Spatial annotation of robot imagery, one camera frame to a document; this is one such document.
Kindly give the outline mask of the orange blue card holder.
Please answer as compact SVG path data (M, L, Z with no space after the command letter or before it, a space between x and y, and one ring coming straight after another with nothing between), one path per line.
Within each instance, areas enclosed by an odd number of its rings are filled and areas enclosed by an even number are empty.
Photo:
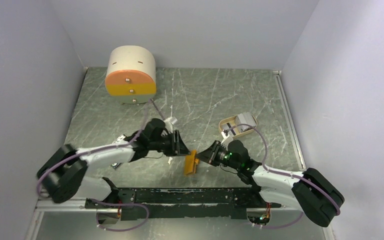
M183 175L190 176L196 173L197 165L200 160L196 158L197 150L192 150L189 155L184 158Z

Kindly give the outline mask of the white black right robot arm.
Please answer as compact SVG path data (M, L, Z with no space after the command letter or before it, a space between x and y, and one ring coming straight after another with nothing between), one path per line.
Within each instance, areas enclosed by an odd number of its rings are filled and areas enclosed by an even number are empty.
M269 168L252 159L239 140L233 140L227 147L216 140L197 153L196 158L215 167L234 169L243 183L255 189L249 197L255 207L265 203L285 205L303 212L320 227L328 227L345 202L340 191L315 168L305 171Z

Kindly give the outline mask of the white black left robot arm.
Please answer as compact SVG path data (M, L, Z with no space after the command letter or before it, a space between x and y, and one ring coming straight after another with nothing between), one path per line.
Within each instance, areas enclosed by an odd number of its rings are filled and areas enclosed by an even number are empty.
M173 128L169 119L153 118L143 128L116 143L89 148L63 145L36 173L37 193L45 190L55 204L77 197L112 208L123 203L116 185L107 177L87 177L87 172L134 162L146 158L152 151L167 157L190 154L180 132Z

